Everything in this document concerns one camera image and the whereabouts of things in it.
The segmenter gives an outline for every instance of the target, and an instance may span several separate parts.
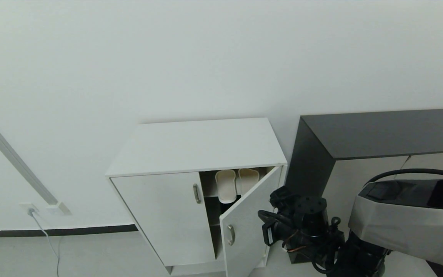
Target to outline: electrical socket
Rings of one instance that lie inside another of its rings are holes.
[[[35,212],[38,212],[37,207],[33,205],[32,203],[19,203],[20,207],[22,207],[23,210],[25,210],[25,214],[28,214],[28,209],[34,209]]]
[[[46,209],[52,215],[71,215],[71,212],[63,202],[58,202],[56,205],[47,206]]]

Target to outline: white wall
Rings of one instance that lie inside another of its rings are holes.
[[[104,180],[143,122],[443,107],[443,2],[0,2],[0,131],[72,211],[129,224]],[[0,154],[0,230],[45,203]]]

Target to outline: floor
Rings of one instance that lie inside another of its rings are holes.
[[[60,277],[167,277],[138,232],[51,237],[59,245]],[[223,277],[219,272],[196,277]],[[45,237],[0,238],[0,277],[55,277],[56,257]],[[250,277],[323,277],[310,264],[291,265],[286,253],[272,247],[266,268]],[[393,252],[385,277],[436,277],[423,260]]]

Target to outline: cabinet top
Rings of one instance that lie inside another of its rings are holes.
[[[338,160],[443,152],[443,109],[304,115]]]
[[[267,118],[141,124],[106,177],[285,165]]]

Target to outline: cabinet handle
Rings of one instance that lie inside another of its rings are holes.
[[[230,231],[231,239],[228,240],[228,245],[232,245],[235,242],[235,229],[232,225],[227,226],[228,230]]]
[[[192,189],[194,190],[194,197],[196,199],[196,203],[201,204],[201,199],[199,198],[199,193],[197,191],[197,184],[194,184],[192,186]]]

